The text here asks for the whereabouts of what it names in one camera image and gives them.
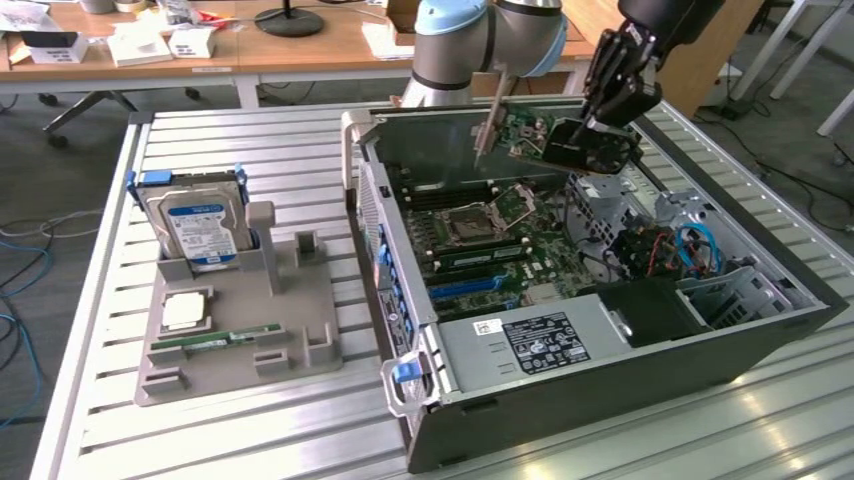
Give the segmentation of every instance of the desk lamp base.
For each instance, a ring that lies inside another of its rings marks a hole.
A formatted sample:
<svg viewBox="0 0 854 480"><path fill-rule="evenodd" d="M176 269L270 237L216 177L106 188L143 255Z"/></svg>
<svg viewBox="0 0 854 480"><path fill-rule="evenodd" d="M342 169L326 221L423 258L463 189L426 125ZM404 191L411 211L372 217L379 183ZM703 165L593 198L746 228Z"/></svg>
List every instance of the desk lamp base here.
<svg viewBox="0 0 854 480"><path fill-rule="evenodd" d="M274 8L258 14L255 25L276 37L307 37L323 30L323 18L299 8L291 10L288 18L282 8Z"/></svg>

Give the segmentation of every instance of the blue pcie slot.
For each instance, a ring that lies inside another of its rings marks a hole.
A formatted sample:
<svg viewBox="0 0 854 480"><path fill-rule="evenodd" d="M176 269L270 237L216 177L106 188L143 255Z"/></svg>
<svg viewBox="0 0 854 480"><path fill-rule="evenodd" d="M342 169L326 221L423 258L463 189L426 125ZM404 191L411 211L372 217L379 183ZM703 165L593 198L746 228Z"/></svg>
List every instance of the blue pcie slot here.
<svg viewBox="0 0 854 480"><path fill-rule="evenodd" d="M507 278L507 275L497 275L493 278L475 280L473 282L462 283L458 285L435 287L430 289L430 298L457 297L459 295L466 295L470 293L498 290L502 287L505 278Z"/></svg>

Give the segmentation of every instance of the power supply label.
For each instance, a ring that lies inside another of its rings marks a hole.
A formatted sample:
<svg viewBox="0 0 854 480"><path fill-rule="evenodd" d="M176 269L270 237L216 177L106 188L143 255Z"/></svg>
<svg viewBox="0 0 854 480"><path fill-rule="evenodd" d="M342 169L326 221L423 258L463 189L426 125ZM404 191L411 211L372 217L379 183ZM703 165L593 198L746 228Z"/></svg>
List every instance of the power supply label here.
<svg viewBox="0 0 854 480"><path fill-rule="evenodd" d="M505 335L529 375L590 360L590 354L563 312L505 323Z"/></svg>

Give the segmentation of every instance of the motherboard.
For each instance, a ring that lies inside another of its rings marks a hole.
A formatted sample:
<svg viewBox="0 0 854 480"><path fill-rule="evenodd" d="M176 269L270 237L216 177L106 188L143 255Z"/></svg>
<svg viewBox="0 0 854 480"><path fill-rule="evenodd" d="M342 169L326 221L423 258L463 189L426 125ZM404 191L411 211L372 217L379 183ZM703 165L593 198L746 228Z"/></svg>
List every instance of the motherboard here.
<svg viewBox="0 0 854 480"><path fill-rule="evenodd" d="M408 197L404 203L407 233L441 321L571 298L595 283L546 200L554 192L535 193L531 185L517 183L481 195L486 198L462 205L449 205L454 198L436 204Z"/></svg>

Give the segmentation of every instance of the red wire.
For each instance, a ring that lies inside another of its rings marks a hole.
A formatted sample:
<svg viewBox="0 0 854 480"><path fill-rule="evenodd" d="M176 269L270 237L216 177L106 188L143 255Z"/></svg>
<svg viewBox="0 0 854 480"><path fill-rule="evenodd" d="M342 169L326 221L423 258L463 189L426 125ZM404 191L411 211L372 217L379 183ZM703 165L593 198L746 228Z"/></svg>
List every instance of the red wire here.
<svg viewBox="0 0 854 480"><path fill-rule="evenodd" d="M658 252L658 244L662 241L662 238L667 238L666 233L659 233L658 237L655 237L655 243L653 244L653 253L650 254L650 268L646 270L646 276L653 275L653 266L655 265L655 253Z"/></svg>

